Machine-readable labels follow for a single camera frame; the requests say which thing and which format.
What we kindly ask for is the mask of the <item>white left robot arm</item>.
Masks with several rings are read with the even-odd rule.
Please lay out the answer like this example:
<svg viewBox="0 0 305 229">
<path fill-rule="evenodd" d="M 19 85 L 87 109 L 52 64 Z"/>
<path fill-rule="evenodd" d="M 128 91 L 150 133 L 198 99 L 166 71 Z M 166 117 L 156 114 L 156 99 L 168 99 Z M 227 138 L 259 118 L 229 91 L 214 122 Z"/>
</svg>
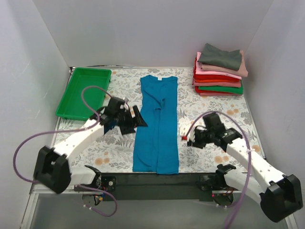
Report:
<svg viewBox="0 0 305 229">
<path fill-rule="evenodd" d="M 39 150 L 33 178 L 53 192 L 60 194 L 70 185 L 86 185 L 96 191 L 102 185 L 101 172 L 92 167 L 73 168 L 72 162 L 97 138 L 118 126 L 122 135 L 135 133 L 135 128 L 146 127 L 137 106 L 129 107 L 120 98 L 113 97 L 107 106 L 96 110 L 77 131 L 53 147 Z"/>
</svg>

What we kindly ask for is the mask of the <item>blue t shirt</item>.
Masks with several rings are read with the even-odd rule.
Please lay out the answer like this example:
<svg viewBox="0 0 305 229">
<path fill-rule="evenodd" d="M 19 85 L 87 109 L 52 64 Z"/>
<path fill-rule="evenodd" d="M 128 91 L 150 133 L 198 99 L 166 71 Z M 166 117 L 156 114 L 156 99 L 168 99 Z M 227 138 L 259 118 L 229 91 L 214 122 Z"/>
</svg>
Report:
<svg viewBox="0 0 305 229">
<path fill-rule="evenodd" d="M 134 172 L 161 175 L 179 172 L 177 91 L 178 78 L 175 76 L 141 78 L 141 116 L 147 126 L 139 126 L 136 130 Z"/>
</svg>

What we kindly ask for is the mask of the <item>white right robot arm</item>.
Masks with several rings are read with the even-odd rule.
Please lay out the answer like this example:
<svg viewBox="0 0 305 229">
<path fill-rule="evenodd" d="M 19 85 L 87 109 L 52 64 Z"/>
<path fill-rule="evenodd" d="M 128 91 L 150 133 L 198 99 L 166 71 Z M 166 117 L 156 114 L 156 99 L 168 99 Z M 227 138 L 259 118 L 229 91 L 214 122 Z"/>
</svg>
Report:
<svg viewBox="0 0 305 229">
<path fill-rule="evenodd" d="M 240 197 L 248 196 L 258 203 L 272 222 L 279 222 L 303 208 L 301 182 L 295 175 L 287 176 L 252 151 L 244 132 L 226 128 L 219 112 L 206 112 L 200 118 L 204 126 L 191 124 L 188 130 L 181 128 L 182 140 L 200 149 L 214 144 L 247 170 L 243 174 L 232 165 L 219 165 L 212 179 L 215 186 L 240 190 Z"/>
</svg>

